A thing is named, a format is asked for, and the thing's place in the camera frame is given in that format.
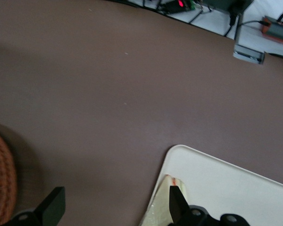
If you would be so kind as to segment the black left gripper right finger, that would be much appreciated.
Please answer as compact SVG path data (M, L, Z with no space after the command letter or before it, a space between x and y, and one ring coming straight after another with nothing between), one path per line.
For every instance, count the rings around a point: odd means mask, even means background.
M169 211L174 226L205 226L207 214L199 207L190 207L177 186L169 188Z

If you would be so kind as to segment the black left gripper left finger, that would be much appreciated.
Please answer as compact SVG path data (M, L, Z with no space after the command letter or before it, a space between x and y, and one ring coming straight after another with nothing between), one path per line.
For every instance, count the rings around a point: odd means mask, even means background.
M34 209L18 214L13 226L57 226L66 211L65 188L55 187Z

